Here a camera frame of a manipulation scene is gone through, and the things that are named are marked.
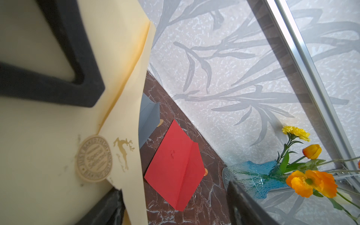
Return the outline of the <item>red envelope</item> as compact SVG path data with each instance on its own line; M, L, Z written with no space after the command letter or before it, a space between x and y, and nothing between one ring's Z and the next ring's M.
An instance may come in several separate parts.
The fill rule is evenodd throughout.
M175 210L182 212L205 172L198 143L172 121L144 178Z

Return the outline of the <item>orange and yellow flowers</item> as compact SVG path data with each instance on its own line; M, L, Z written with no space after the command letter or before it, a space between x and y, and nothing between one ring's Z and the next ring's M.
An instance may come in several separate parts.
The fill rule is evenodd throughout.
M335 162L353 162L359 160L359 157L350 159L335 159L335 160L324 160L320 159L322 148L318 144L312 144L305 147L302 150L302 156L290 163L290 155L295 153L290 150L296 143L310 142L310 133L305 130L294 127L284 126L282 127L282 133L288 137L287 143L284 144L284 149L277 155L277 166L278 170L273 172L278 180L283 179L285 184L292 188L295 193L301 197L309 198L315 197L326 197L333 205L333 208L343 211L355 224L360 223L360 216L355 216L350 213L344 206L343 202L349 203L360 208L360 205L355 203L350 195L349 191L341 189L334 178L335 173L355 173L360 174L360 170L334 170L331 172L322 172L318 168L329 163Z

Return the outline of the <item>tan kraft envelope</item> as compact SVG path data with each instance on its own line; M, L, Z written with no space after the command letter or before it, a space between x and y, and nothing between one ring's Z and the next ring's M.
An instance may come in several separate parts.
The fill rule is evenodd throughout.
M148 222L139 114L155 26L138 1L77 1L105 91L93 107L1 95L1 224L75 225L112 188ZM73 82L37 1L1 1L1 62Z

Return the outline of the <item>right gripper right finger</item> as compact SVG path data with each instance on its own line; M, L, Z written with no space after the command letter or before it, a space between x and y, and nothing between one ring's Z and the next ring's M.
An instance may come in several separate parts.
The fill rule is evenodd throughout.
M240 184L230 181L226 197L232 225L279 225Z

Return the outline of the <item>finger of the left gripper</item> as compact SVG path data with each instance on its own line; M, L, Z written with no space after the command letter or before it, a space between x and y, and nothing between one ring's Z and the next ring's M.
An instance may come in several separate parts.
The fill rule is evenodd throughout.
M77 1L37 1L76 78L73 82L1 62L1 95L93 107L105 91Z

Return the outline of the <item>horizontal aluminium frame bar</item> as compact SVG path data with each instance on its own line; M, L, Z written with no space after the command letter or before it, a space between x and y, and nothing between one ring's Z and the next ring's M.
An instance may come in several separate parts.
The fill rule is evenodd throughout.
M334 175L336 181L347 182L352 187L355 193L360 193L360 170L359 168L349 169L335 169L331 170L330 173Z

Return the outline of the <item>blue glass vase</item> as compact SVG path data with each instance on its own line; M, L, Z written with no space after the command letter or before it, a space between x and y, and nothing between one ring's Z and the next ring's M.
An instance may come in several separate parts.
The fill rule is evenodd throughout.
M288 187L275 160L263 164L246 161L228 166L223 169L222 177L225 189L233 181L242 185L254 199L265 199L270 191Z

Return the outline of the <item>grey envelope with gold seal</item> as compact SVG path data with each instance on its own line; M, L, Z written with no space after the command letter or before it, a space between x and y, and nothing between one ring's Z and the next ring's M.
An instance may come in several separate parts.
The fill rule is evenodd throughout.
M142 148L142 146L147 142L148 138L154 132L159 123L160 103L153 102L143 93L138 126L139 148Z

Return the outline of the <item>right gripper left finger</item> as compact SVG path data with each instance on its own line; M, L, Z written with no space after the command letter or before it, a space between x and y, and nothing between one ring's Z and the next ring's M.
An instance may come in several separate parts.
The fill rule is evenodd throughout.
M112 188L76 225L122 225L124 212L122 191Z

